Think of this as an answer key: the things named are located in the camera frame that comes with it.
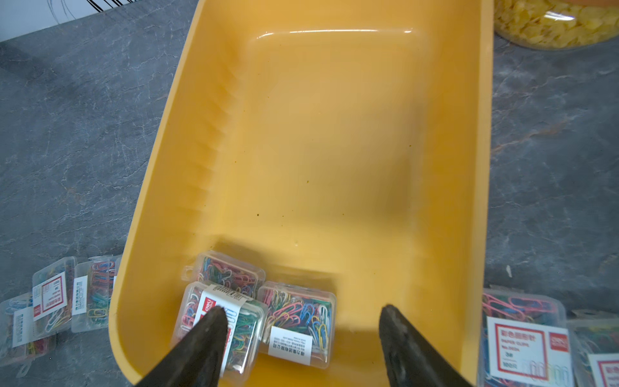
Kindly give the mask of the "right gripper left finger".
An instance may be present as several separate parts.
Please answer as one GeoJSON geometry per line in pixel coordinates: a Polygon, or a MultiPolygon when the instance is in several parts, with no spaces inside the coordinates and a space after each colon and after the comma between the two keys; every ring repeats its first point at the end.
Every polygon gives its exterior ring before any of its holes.
{"type": "Polygon", "coordinates": [[[216,306],[136,386],[218,385],[227,329],[226,313],[216,306]]]}

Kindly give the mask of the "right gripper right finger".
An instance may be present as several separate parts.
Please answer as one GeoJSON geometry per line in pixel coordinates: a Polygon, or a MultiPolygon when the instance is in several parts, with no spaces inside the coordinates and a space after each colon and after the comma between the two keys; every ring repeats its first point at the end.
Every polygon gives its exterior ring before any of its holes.
{"type": "Polygon", "coordinates": [[[391,386],[470,385],[393,305],[381,310],[379,337],[391,386]]]}

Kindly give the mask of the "paper clip box table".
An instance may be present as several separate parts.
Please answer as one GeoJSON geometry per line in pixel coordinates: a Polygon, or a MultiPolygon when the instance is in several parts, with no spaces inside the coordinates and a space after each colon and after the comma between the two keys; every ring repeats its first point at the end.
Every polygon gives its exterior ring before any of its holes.
{"type": "Polygon", "coordinates": [[[95,256],[75,267],[72,333],[108,328],[121,259],[122,256],[95,256]]]}
{"type": "Polygon", "coordinates": [[[618,315],[573,311],[567,321],[577,386],[618,386],[618,315]]]}

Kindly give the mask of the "yellow plastic tray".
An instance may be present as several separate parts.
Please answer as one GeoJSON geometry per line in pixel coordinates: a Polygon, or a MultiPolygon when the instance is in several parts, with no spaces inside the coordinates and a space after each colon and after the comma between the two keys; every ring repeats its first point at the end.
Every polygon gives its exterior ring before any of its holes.
{"type": "Polygon", "coordinates": [[[260,355],[251,386],[381,386],[396,306],[477,380],[490,1],[201,1],[111,306],[138,382],[169,352],[198,254],[335,294],[327,369],[260,355]]]}

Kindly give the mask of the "clear paper clip box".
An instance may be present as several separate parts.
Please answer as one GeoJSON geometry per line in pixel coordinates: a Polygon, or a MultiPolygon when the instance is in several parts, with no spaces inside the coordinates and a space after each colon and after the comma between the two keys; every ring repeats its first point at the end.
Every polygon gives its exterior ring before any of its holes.
{"type": "Polygon", "coordinates": [[[262,353],[318,369],[328,367],[335,335],[337,301],[333,293],[265,282],[257,300],[268,308],[262,353]]]}

